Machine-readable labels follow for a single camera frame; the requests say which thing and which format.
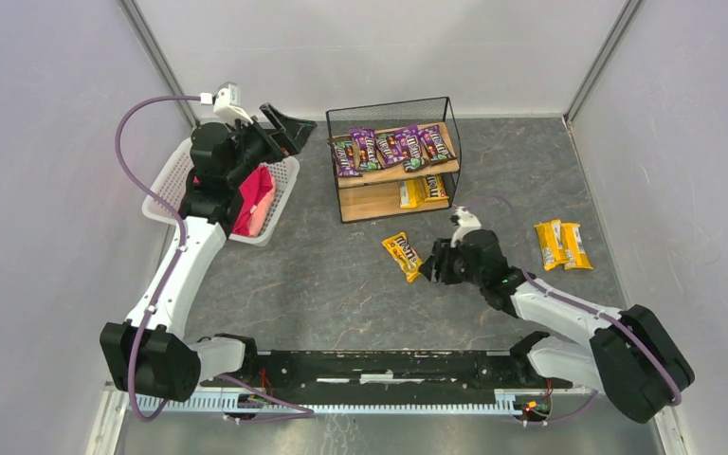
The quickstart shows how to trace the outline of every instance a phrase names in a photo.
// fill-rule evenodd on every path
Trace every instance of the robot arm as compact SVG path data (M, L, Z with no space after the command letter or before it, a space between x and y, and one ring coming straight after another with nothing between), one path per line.
M238 371L253 348L251 340L241 337L218 336L193 345L181 339L196 291L244 203L239 186L261 163L299 154L317 124L285 116L267 103L261 111L274 128L265 129L237 105L234 90L230 84L216 97L201 97L224 123L204 123L191 134L193 168L179 208L185 243L179 238L182 232L176 232L144 297L123 323L108 322L101 331L102 352L119 390L129 391L133 343L144 318L149 319L135 357L137 393L185 401L200 382ZM177 262L167 276L175 254ZM162 292L151 301L155 291Z
M693 370L651 311L640 305L622 311L553 289L510 266L498 237L481 229L472 213L458 208L451 220L456 232L435 242L421 271L432 282L476 284L493 308L573 341L537 332L518 343L511 354L526 355L537 374L604 392L627 417L647 422L671 403L673 393L649 359L610 322L618 319L654 354L680 391L693 383Z

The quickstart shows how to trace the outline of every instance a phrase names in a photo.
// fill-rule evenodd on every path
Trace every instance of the yellow candy bag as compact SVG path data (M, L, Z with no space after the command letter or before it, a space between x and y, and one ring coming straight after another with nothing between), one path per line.
M426 175L421 180L426 193L426 202L447 200L445 184L442 182L441 175Z
M426 193L419 178L400 181L400 208L416 209L426 201Z
M562 245L561 226L559 220L535 225L542 253L542 268L551 270L557 265L568 262L568 256Z
M568 262L565 263L565 270L572 268L587 268L592 270L588 260L588 254L582 245L582 236L579 234L578 223L562 223L562 238L565 241L565 255Z
M407 282L414 282L420 276L420 265L423 260L420 259L417 251L414 251L414 248L409 245L409 237L406 236L406 232L392 235L381 242L381 245L389 251L392 258L400 265L400 269L406 274Z

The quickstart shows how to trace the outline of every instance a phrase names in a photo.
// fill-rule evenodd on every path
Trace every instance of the white plastic basket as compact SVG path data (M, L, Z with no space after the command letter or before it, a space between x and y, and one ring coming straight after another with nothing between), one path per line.
M191 138L189 137L180 143L180 146L177 147L177 150L174 151L169 161L163 166L163 171L160 171L160 174L157 175L155 182L151 186L152 191L159 194L160 197L175 208L180 207L180 202L186 194L186 178L188 177L188 172L193 167L190 151ZM269 172L275 177L278 183L275 189L275 200L272 201L272 205L269 207L269 213L266 214L264 227L261 228L261 233L258 237L244 237L242 235L230 234L230 240L255 246L266 246L272 237L272 231L275 230L278 219L283 212L283 207L285 207L286 201L294 188L294 183L297 181L300 163L296 158L290 156L280 163L265 164L265 166L269 168ZM176 224L169 211L149 196L146 196L143 200L141 211L147 218L162 221L170 225Z

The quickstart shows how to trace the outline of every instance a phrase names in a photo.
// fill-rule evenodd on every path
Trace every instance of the pink cloth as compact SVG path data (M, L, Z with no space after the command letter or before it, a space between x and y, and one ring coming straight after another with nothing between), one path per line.
M233 225L232 232L234 234L250 237L249 219L252 217L254 211L258 211L258 204L273 188L272 174L269 173L269 169L266 166L259 166L258 169L246 178L244 183L241 184L241 187L239 187L239 192L244 199L244 203Z
M269 213L269 208L272 207L272 202L275 201L275 190L278 188L278 181L275 177L272 177L272 190L264 195L261 202L258 203L258 207L252 211L252 215L249 217L249 236L258 237L261 233L261 229L264 227L264 221L266 221L266 215Z

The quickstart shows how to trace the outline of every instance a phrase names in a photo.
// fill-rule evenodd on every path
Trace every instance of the purple candy bag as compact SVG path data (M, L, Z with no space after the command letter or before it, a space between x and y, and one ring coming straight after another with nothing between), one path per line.
M337 175L339 177L360 177L353 162L353 142L349 140L338 140L334 142L334 159L337 163Z
M375 130L367 128L353 128L350 130L350 137L358 146L358 170L377 171L384 169L375 154Z
M375 137L375 143L378 145L378 151L384 157L384 167L389 168L395 164L401 163L406 156L397 146L397 139L394 134L380 134Z
M417 125L410 125L394 132L397 139L397 145L400 151L408 156L403 161L403 169L407 173L416 173L423 168L428 167L428 160L423 156L420 150L420 139L417 138Z
M445 141L442 139L439 125L431 125L423 128L420 131L420 140L426 144L428 160L431 162L431 166L453 159L453 153L447 149Z

